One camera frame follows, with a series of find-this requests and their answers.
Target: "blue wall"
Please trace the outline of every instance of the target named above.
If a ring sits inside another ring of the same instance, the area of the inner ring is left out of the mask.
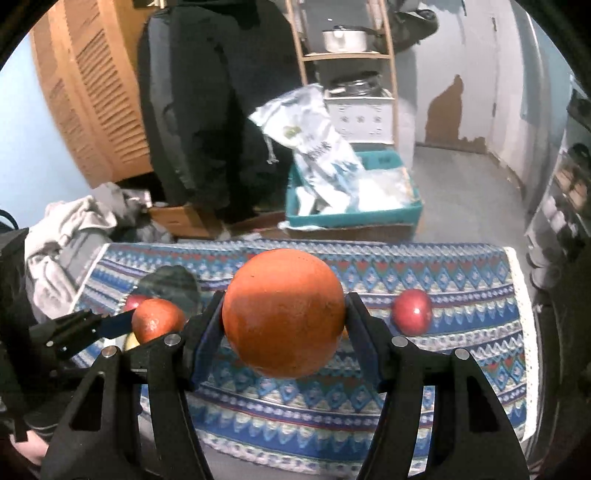
[[[47,107],[28,37],[0,71],[0,127],[0,208],[20,227],[41,220],[48,203],[90,192]]]

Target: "white storage box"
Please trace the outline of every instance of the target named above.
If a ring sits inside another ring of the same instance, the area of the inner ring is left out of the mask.
[[[392,94],[382,97],[333,97],[324,91],[324,101],[336,131],[349,143],[394,145]]]

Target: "teal storage bin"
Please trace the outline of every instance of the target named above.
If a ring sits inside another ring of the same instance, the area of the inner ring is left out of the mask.
[[[398,153],[394,150],[379,150],[357,152],[366,170],[402,167],[403,163]],[[419,198],[413,204],[396,210],[382,210],[380,212],[339,213],[336,215],[303,215],[297,214],[300,206],[296,196],[296,188],[302,185],[301,177],[295,165],[290,171],[290,179],[285,200],[285,216],[291,226],[316,225],[324,228],[345,228],[362,225],[414,225],[418,224],[423,211],[423,202],[420,200],[417,187],[413,183],[415,196]]]

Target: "metal screw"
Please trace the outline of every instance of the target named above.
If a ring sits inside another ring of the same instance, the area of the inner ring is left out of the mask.
[[[104,356],[105,358],[110,358],[116,353],[117,353],[117,347],[115,345],[106,346],[105,348],[103,348],[100,351],[100,354],[102,356]]]
[[[396,337],[392,337],[392,344],[394,346],[398,346],[400,348],[404,348],[408,345],[408,340],[406,337],[403,336],[396,336]]]
[[[181,341],[181,336],[178,333],[171,333],[164,339],[164,343],[168,346],[175,346]]]
[[[470,358],[470,352],[465,348],[459,348],[456,350],[456,357],[460,360],[468,360]]]

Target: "drawstring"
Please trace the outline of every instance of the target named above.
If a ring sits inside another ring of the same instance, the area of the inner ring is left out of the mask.
[[[269,151],[269,159],[267,160],[267,163],[269,165],[273,165],[274,163],[279,162],[279,160],[277,160],[277,157],[275,156],[275,152],[273,152],[273,143],[271,142],[271,139],[268,136],[263,135],[263,137],[265,138],[265,143],[267,144],[267,149]]]

